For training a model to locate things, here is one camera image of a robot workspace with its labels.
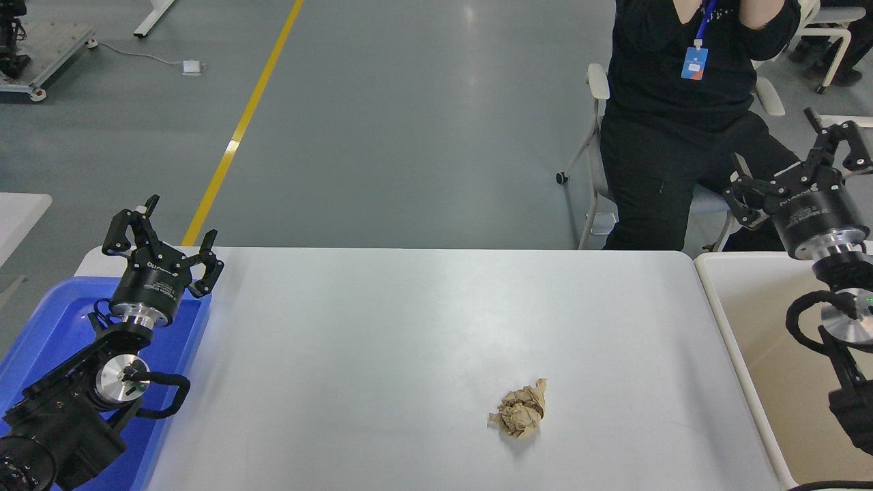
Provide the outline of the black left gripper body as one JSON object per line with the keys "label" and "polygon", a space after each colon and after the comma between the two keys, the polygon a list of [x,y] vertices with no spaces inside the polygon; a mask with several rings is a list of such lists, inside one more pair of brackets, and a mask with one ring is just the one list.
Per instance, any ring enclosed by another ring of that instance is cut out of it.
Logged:
{"label": "black left gripper body", "polygon": [[183,252],[172,248],[158,254],[149,248],[135,250],[111,298],[112,315],[121,317],[125,307],[141,304],[158,311],[165,319],[173,319],[188,276],[172,270],[172,266],[182,258]]}

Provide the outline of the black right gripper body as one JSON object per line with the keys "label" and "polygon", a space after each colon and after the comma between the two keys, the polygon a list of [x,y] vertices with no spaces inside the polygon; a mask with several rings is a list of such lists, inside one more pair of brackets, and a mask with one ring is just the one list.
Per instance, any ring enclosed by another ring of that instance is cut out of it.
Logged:
{"label": "black right gripper body", "polygon": [[795,260],[820,260],[839,251],[860,246],[870,236],[848,190],[833,185],[814,186],[786,200],[772,215],[784,249]]}

